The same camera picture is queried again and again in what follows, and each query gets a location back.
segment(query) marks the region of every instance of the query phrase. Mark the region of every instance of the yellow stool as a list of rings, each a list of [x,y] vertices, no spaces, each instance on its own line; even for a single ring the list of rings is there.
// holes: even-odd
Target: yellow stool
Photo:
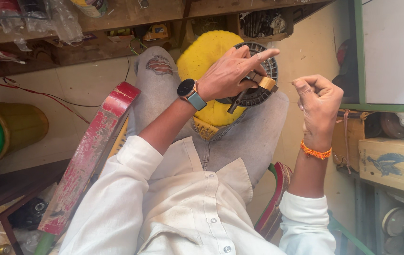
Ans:
[[[238,35],[227,31],[216,30],[202,34],[176,62],[181,80],[200,79],[227,50],[242,42],[243,39]],[[232,124],[246,109],[237,107],[233,114],[229,114],[229,107],[230,104],[212,100],[195,113],[195,125],[204,139],[210,139],[216,133],[216,127]]]

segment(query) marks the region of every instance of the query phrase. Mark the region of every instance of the orange thread bracelet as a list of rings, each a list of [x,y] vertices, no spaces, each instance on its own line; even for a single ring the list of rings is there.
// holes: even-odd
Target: orange thread bracelet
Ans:
[[[320,153],[320,152],[318,152],[318,151],[315,151],[315,150],[312,150],[312,149],[307,148],[303,141],[304,141],[304,139],[301,140],[301,145],[300,145],[300,147],[303,149],[303,152],[304,152],[307,156],[314,156],[314,157],[319,158],[319,159],[325,159],[325,158],[330,157],[330,155],[331,155],[331,148],[330,148],[327,152]]]

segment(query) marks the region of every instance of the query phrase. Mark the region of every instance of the white board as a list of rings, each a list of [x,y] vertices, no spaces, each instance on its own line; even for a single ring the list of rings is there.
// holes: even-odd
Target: white board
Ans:
[[[363,5],[366,103],[404,104],[404,0]]]

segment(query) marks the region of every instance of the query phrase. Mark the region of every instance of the bird print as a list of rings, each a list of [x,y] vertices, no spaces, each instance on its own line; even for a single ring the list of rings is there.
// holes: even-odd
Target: bird print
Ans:
[[[395,164],[404,162],[404,155],[402,154],[387,153],[380,155],[377,160],[368,156],[368,161],[372,162],[375,168],[382,172],[381,177],[390,173],[402,176],[402,172],[395,166]]]

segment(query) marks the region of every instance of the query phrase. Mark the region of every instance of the watch face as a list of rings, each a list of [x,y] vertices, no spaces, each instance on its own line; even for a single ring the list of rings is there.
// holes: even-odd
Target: watch face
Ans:
[[[178,86],[176,93],[180,96],[180,97],[184,97],[186,95],[188,95],[189,93],[192,92],[193,88],[194,88],[194,80],[193,79],[186,79],[184,81],[182,81],[182,83],[180,83],[180,85]]]

